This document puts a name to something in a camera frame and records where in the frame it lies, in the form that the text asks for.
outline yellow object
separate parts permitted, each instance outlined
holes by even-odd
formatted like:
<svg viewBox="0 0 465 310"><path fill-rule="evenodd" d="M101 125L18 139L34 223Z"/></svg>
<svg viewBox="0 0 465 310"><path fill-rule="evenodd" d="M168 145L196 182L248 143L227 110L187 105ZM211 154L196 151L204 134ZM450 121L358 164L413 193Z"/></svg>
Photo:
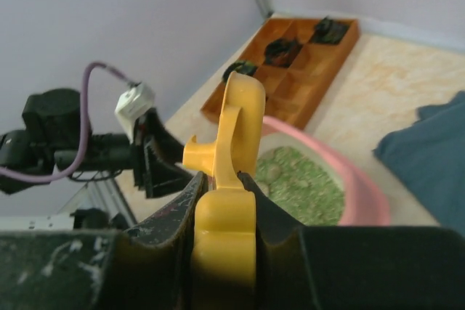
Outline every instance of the yellow object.
<svg viewBox="0 0 465 310"><path fill-rule="evenodd" d="M256 208L237 172L255 174L265 92L255 78L232 72L223 97L217 140L185 145L183 164L214 177L195 209L191 257L193 309L247 309L256 281Z"/></svg>

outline black wire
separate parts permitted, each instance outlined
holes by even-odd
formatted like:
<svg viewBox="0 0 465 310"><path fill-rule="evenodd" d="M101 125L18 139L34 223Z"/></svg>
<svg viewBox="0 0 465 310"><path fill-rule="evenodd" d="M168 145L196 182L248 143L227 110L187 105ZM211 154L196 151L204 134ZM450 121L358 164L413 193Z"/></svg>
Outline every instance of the black wire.
<svg viewBox="0 0 465 310"><path fill-rule="evenodd" d="M77 183L90 183L91 181L107 181L108 179L114 179L114 178L116 178L117 176L119 176L122 173L123 173L122 170L118 170L118 171L110 173L108 176L101 177L101 178L92 177L92 178L79 179L83 174L83 172L81 172L78 176L69 176L68 178L71 181L74 181L74 182L77 182Z"/></svg>

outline pink bowl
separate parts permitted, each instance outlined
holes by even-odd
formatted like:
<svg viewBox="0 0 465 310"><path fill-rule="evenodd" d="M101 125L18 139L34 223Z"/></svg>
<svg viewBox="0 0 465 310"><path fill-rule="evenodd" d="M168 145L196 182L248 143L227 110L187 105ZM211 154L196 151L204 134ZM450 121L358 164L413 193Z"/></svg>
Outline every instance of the pink bowl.
<svg viewBox="0 0 465 310"><path fill-rule="evenodd" d="M361 170L329 146L287 123L264 116L263 124L262 137L275 132L287 134L310 148L341 179L345 207L338 225L389 225L389 203L386 197Z"/></svg>

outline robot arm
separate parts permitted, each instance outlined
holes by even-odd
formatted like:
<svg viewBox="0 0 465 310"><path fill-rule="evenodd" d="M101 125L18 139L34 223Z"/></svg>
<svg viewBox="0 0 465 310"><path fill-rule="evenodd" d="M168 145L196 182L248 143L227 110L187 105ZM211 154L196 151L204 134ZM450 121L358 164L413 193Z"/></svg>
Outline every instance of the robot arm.
<svg viewBox="0 0 465 310"><path fill-rule="evenodd" d="M109 171L116 175L132 170L134 185L144 189L147 198L184 189L192 179L176 166L182 162L184 146L163 127L152 107L153 94L147 91L140 84L121 95L116 116L126 134L92 134L89 126L86 153L76 173ZM39 176L52 174L55 166L68 168L78 154L80 93L55 89L33 94L22 117L25 129L0 136L0 166ZM8 195L34 185L39 184L0 176L0 190Z"/></svg>

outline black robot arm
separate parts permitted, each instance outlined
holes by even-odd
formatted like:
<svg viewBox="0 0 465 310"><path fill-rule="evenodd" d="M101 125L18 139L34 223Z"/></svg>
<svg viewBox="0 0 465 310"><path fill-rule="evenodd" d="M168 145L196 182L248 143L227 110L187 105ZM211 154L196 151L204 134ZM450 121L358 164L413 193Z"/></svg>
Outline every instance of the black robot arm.
<svg viewBox="0 0 465 310"><path fill-rule="evenodd" d="M55 89L29 96L23 111L25 129L0 136L0 166L24 174L50 175L67 168L78 153L79 92ZM134 185L146 197L161 197L184 189L192 176L182 162L184 146L163 126L155 108L137 119L134 142L125 134L92 134L76 173L132 170ZM0 190L14 194L35 183L0 176Z"/></svg>

